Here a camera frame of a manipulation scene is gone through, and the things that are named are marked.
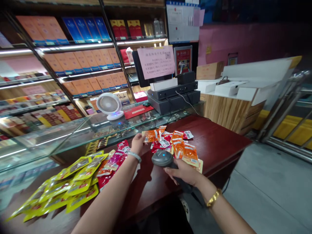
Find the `pink wall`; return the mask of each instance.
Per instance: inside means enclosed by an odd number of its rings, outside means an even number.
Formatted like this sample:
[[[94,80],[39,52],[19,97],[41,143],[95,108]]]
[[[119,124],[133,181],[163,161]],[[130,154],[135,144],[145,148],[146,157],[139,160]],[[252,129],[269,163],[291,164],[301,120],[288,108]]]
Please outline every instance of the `pink wall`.
[[[300,55],[307,26],[303,24],[204,25],[199,32],[198,65],[224,61],[238,52],[238,63],[257,62]],[[211,53],[206,54],[207,47]]]

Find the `desk fan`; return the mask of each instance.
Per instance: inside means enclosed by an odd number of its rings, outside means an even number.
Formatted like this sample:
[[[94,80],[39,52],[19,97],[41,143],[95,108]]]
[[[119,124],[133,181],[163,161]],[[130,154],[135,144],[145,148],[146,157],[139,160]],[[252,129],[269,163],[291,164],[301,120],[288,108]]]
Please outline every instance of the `desk fan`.
[[[121,110],[121,101],[112,93],[103,93],[97,99],[97,107],[104,114],[107,114],[108,120],[116,120],[124,115]]]

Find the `silver bracelet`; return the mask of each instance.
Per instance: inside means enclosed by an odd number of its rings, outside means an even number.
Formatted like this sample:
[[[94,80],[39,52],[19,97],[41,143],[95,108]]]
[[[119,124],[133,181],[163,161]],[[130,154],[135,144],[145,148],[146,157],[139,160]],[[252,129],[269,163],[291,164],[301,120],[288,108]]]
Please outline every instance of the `silver bracelet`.
[[[135,157],[137,160],[139,160],[139,163],[142,162],[141,157],[138,156],[136,153],[130,151],[130,152],[128,152],[127,154],[130,154],[130,155],[132,155],[133,157]]]

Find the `metal gate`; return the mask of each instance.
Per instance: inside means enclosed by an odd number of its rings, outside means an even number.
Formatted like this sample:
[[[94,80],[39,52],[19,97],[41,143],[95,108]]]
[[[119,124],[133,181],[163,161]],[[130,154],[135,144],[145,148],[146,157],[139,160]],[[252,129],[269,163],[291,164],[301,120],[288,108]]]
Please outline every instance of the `metal gate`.
[[[288,79],[284,91],[274,104],[256,139],[312,163],[312,151],[306,148],[312,141],[312,136],[301,145],[289,142],[290,137],[299,129],[299,127],[302,126],[309,117],[312,118],[312,101],[300,100],[303,96],[312,95],[312,89],[302,88],[302,83],[309,74],[310,71],[302,71],[294,74]],[[295,106],[307,108],[304,110],[306,114],[302,120],[284,139],[274,137],[273,134],[277,128]]]

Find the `pink paper sign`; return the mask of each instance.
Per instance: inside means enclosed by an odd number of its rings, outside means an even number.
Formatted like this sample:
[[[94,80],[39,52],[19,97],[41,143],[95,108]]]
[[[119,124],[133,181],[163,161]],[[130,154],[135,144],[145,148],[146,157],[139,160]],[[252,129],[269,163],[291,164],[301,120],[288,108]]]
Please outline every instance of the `pink paper sign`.
[[[41,85],[36,85],[36,86],[32,86],[32,87],[22,88],[22,90],[24,91],[24,93],[26,93],[26,95],[34,95],[34,94],[38,94],[38,93],[46,93],[45,88],[42,87]]]
[[[139,48],[137,52],[145,80],[175,73],[172,46]]]

